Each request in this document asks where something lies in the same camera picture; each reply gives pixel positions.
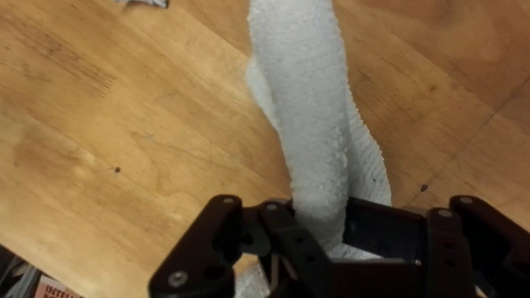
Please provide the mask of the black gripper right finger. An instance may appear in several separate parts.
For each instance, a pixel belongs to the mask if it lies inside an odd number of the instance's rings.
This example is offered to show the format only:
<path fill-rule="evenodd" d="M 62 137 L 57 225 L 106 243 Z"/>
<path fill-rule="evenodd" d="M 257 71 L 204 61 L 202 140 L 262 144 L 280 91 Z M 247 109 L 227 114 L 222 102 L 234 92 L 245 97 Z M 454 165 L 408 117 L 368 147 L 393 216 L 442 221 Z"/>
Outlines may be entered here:
<path fill-rule="evenodd" d="M 423 215 L 353 198 L 345 241 L 375 255 L 343 269 L 353 298 L 530 298 L 530 233 L 479 197 Z"/>

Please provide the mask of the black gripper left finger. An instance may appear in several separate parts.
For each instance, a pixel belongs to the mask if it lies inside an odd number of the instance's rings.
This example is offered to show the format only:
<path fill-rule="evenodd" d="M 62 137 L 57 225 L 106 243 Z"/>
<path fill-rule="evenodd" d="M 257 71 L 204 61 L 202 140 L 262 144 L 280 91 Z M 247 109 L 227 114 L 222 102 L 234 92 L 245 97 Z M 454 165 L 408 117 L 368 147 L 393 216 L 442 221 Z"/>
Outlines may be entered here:
<path fill-rule="evenodd" d="M 212 197 L 148 283 L 149 298 L 234 298 L 235 263 L 255 255 L 270 298 L 325 298 L 332 261 L 290 200 Z"/>

